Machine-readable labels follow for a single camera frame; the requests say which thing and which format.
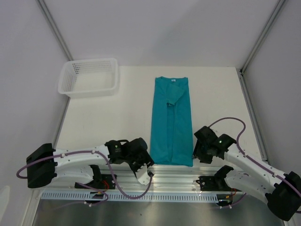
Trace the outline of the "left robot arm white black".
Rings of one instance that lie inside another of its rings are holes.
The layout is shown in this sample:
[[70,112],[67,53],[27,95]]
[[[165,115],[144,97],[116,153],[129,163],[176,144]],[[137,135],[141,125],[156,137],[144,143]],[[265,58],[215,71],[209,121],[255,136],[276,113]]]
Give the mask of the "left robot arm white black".
[[101,166],[126,163],[137,181],[148,185],[153,173],[148,170],[154,161],[143,138],[110,140],[103,145],[82,150],[54,149],[51,143],[42,144],[26,159],[28,188],[73,186],[85,184],[103,188],[117,176],[101,174]]

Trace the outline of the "teal t shirt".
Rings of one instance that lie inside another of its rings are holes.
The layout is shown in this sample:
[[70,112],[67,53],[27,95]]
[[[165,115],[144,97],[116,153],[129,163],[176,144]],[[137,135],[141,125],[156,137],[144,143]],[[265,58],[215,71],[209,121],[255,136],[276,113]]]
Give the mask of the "teal t shirt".
[[193,166],[189,79],[157,77],[152,106],[150,155],[156,164]]

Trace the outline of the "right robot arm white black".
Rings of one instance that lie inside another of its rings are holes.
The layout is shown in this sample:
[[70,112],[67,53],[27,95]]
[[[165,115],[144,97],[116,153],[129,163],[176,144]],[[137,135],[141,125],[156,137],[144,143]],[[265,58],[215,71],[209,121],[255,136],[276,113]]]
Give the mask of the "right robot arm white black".
[[207,126],[195,132],[197,138],[193,157],[210,164],[214,157],[239,167],[224,165],[213,176],[200,176],[196,182],[201,191],[237,189],[268,206],[279,219],[289,221],[301,207],[301,177],[285,173],[257,160],[240,149],[238,141],[229,135],[219,137]]

